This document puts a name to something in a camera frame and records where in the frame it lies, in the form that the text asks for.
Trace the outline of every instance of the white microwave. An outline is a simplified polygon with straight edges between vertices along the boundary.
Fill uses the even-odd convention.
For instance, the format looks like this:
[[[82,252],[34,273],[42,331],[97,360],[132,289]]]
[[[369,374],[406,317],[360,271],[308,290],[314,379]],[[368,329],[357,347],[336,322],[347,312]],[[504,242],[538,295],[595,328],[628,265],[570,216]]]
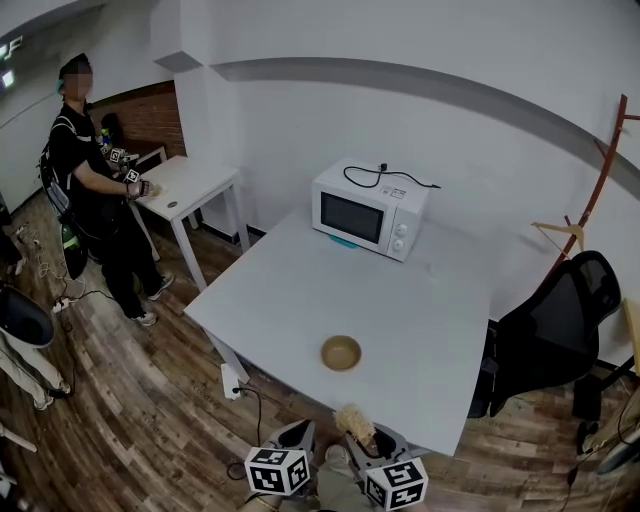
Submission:
[[[311,185],[313,227],[404,261],[420,232],[429,189],[375,171],[377,166],[345,159],[318,176]]]

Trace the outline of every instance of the small white table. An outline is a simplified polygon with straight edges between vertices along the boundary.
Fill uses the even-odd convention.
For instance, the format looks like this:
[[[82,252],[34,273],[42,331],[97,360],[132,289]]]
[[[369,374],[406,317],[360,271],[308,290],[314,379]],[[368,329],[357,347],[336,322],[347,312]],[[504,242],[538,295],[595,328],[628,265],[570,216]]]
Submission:
[[[189,217],[191,227],[197,228],[198,223],[193,213],[218,194],[224,194],[229,210],[235,217],[234,220],[238,227],[242,250],[244,252],[249,250],[247,226],[242,219],[242,203],[237,184],[237,169],[183,156],[174,156],[147,171],[142,177],[151,181],[154,185],[161,186],[162,192],[157,197],[142,197],[136,203],[171,222],[180,250],[200,291],[206,289],[207,283],[204,280],[202,270],[200,270],[200,266],[196,261],[182,224],[186,217]],[[147,238],[149,238],[147,229],[140,218],[140,212],[133,202],[130,204],[133,206],[136,220],[142,226]],[[156,258],[157,251],[153,244],[152,249],[154,258]]]

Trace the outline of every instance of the white table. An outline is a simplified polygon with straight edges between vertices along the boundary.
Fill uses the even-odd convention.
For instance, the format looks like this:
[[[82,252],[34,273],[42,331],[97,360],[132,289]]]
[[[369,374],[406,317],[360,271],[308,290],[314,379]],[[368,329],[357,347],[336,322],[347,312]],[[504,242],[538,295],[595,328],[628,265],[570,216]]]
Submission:
[[[247,226],[242,219],[242,203],[237,177],[237,169],[183,156],[174,156],[143,175],[143,179],[151,181],[154,185],[160,185],[162,192],[157,197],[142,197],[136,203],[171,222],[180,250],[200,291],[207,287],[207,283],[193,254],[182,221],[189,217],[191,227],[197,228],[198,223],[193,213],[222,193],[230,206],[229,210],[235,216],[234,220],[238,227],[242,250],[248,251],[250,247],[249,235]],[[140,212],[135,206],[133,211],[147,238],[149,238],[147,229],[140,218]],[[153,244],[152,248],[155,257],[157,251]]]
[[[334,242],[298,211],[185,312],[239,375],[234,351],[318,402],[355,403],[409,442],[453,455],[480,369],[495,252],[426,222],[400,263]],[[351,371],[321,362],[336,334],[362,347]]]

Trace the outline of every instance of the black t-shirt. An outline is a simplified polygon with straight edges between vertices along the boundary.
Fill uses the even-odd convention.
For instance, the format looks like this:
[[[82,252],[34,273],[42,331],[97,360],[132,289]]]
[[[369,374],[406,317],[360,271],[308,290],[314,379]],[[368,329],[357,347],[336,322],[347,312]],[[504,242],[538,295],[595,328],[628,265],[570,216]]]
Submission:
[[[85,160],[94,172],[111,178],[112,171],[96,142],[93,122],[86,112],[78,114],[64,105],[49,136],[49,154],[60,186],[72,203],[75,220],[96,237],[108,237],[117,230],[125,205],[122,196],[98,194],[85,188],[73,171]]]

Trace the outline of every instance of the bottle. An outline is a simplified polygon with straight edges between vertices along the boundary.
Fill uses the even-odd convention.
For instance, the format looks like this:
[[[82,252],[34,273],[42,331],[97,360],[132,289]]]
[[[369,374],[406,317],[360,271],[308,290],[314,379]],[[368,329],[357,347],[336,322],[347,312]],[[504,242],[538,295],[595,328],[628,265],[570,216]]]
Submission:
[[[87,264],[87,250],[68,224],[60,226],[60,241],[69,277],[77,279]]]

